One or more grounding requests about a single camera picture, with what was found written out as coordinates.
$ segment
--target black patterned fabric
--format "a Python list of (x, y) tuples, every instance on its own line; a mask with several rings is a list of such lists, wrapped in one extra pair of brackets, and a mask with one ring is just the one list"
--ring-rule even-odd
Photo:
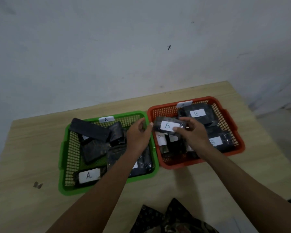
[(161, 233), (218, 233), (207, 223), (194, 218), (176, 199), (168, 205), (165, 216), (143, 205), (130, 233), (144, 233), (155, 227), (160, 227)]

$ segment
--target white wall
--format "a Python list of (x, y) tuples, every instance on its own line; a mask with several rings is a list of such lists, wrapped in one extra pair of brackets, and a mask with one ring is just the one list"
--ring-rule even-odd
[(253, 110), (291, 84), (291, 0), (0, 0), (0, 152), (13, 119), (227, 79)]

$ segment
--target basket lattice holes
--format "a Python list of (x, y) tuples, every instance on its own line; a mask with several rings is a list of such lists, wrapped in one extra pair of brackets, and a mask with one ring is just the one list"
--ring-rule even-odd
[[(193, 102), (192, 104), (198, 104), (198, 103), (206, 103), (206, 104), (208, 104), (208, 100), (197, 101), (197, 102)], [(213, 111), (215, 112), (215, 114), (218, 117), (220, 128), (222, 130), (229, 131), (230, 135), (232, 136), (234, 146), (235, 147), (238, 146), (239, 145), (238, 141), (236, 140), (236, 138), (235, 138), (233, 132), (231, 131), (229, 125), (227, 124), (227, 122), (225, 121), (222, 113), (220, 112), (219, 108), (217, 107), (217, 104), (213, 103), (211, 106), (212, 106)], [(153, 111), (153, 118), (155, 119), (157, 116), (177, 117), (178, 116), (177, 111), (178, 111), (178, 109), (176, 108), (176, 106), (157, 109), (157, 110)], [(193, 160), (193, 158), (188, 157), (186, 154), (183, 154), (181, 156), (163, 158), (163, 161), (168, 165), (174, 165), (176, 163), (181, 163), (183, 161), (188, 161), (188, 160)]]
[[(102, 127), (108, 127), (115, 122), (120, 121), (122, 127), (128, 128), (134, 122), (140, 119), (140, 115), (133, 115), (129, 117), (123, 118), (116, 118), (115, 121), (100, 123), (100, 122), (93, 122)], [(69, 138), (69, 148), (68, 148), (68, 157), (67, 157), (67, 167), (65, 173), (65, 186), (74, 186), (73, 180), (73, 173), (87, 168), (95, 168), (99, 166), (107, 165), (107, 158), (106, 156), (101, 157), (100, 159), (96, 160), (94, 163), (90, 165), (86, 165), (82, 158), (80, 157), (80, 142), (78, 139), (78, 135), (75, 132), (70, 131), (70, 138)]]

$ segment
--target person's left hand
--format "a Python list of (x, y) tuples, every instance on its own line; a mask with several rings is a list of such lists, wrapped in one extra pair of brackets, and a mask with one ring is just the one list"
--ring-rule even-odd
[(127, 131), (127, 152), (136, 154), (138, 157), (149, 144), (153, 123), (150, 123), (145, 131), (142, 131), (145, 118), (136, 121)]

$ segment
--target basket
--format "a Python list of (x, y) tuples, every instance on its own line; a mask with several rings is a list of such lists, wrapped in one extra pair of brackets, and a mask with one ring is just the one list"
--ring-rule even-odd
[[(122, 126), (125, 128), (130, 127), (132, 123), (139, 120), (140, 118), (146, 118), (146, 124), (149, 124), (147, 114), (143, 111), (134, 111), (122, 114), (113, 115), (115, 121), (100, 123), (99, 118), (85, 119), (85, 121), (93, 122), (97, 125), (108, 127), (109, 125), (120, 121)], [(63, 195), (74, 195), (87, 192), (92, 186), (76, 188), (74, 186), (73, 173), (78, 170), (95, 168), (107, 164), (106, 156), (98, 159), (91, 165), (86, 165), (82, 158), (80, 157), (80, 142), (76, 133), (69, 130), (70, 124), (66, 127), (64, 140), (61, 143), (58, 168), (60, 170), (58, 190)], [(126, 183), (143, 180), (146, 178), (153, 177), (159, 169), (159, 161), (157, 159), (155, 144), (153, 136), (151, 135), (150, 142), (150, 152), (152, 157), (153, 169), (151, 173), (144, 174), (141, 176), (130, 177), (127, 179)]]
[[(235, 146), (235, 149), (231, 152), (224, 153), (226, 156), (238, 154), (244, 151), (245, 145), (244, 141), (241, 139), (239, 133), (237, 132), (237, 126), (235, 122), (233, 121), (232, 117), (228, 113), (227, 110), (223, 109), (219, 101), (214, 97), (203, 97), (203, 98), (196, 98), (192, 99), (192, 104), (197, 103), (207, 103), (210, 104), (217, 115), (219, 119), (219, 126), (222, 130), (227, 130), (230, 132), (233, 143)], [(177, 108), (176, 105), (179, 102), (164, 104), (164, 105), (156, 105), (152, 106), (150, 109), (148, 109), (148, 117), (149, 121), (153, 122), (157, 116), (166, 116), (166, 117), (176, 117), (177, 114)], [(157, 142), (155, 133), (153, 133), (154, 142), (156, 146), (156, 153), (159, 159), (159, 164), (166, 169), (177, 169), (197, 163), (204, 162), (202, 159), (194, 159), (189, 155), (182, 154), (175, 157), (168, 157), (163, 158), (161, 155), (161, 152), (159, 150), (159, 144)]]

